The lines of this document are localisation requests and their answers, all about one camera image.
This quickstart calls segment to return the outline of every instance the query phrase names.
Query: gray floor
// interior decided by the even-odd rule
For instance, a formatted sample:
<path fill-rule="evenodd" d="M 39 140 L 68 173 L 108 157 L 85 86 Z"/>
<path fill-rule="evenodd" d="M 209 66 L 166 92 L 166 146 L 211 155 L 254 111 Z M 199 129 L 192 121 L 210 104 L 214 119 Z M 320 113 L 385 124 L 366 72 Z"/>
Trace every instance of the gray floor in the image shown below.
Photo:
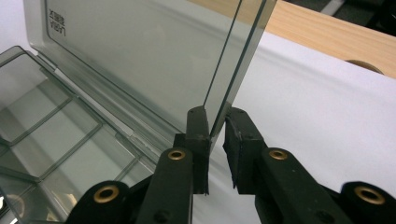
<path fill-rule="evenodd" d="M 289 0 L 289 2 L 315 11 L 321 11 L 330 0 Z M 374 16 L 384 0 L 346 0 L 334 17 L 361 26 Z"/>

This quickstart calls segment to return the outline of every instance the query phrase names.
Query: clear plastic lid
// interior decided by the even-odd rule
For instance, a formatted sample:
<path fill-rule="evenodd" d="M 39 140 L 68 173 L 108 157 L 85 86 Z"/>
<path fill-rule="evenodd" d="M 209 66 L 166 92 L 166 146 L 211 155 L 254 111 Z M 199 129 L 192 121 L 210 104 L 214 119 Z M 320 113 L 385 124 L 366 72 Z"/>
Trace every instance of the clear plastic lid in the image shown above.
<path fill-rule="evenodd" d="M 24 1 L 31 45 L 156 147 L 222 126 L 275 0 Z"/>

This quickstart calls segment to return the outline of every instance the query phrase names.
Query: wooden surface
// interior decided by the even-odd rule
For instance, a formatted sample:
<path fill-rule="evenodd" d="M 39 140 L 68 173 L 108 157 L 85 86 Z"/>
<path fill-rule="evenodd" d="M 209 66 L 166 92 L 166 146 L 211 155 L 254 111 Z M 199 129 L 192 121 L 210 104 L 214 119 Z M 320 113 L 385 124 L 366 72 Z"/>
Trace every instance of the wooden surface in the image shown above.
<path fill-rule="evenodd" d="M 234 0 L 190 0 L 229 17 Z M 248 0 L 250 10 L 241 21 L 251 21 L 258 0 Z M 396 78 L 396 37 L 278 0 L 266 31 L 342 60 L 369 63 L 386 76 Z"/>

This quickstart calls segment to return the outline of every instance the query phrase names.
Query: white surface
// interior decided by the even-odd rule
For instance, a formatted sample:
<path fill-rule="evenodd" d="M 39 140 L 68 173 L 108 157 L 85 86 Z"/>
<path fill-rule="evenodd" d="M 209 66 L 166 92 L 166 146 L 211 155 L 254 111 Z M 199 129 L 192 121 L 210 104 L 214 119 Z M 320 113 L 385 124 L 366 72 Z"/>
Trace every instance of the white surface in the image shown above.
<path fill-rule="evenodd" d="M 21 11 L 19 1 L 0 0 L 0 51 L 26 48 Z M 361 180 L 396 196 L 395 95 L 394 79 L 265 34 L 233 106 L 320 184 L 339 190 Z M 194 196 L 193 223 L 258 223 L 253 197 L 232 190 L 222 142 L 211 156 L 210 195 Z"/>

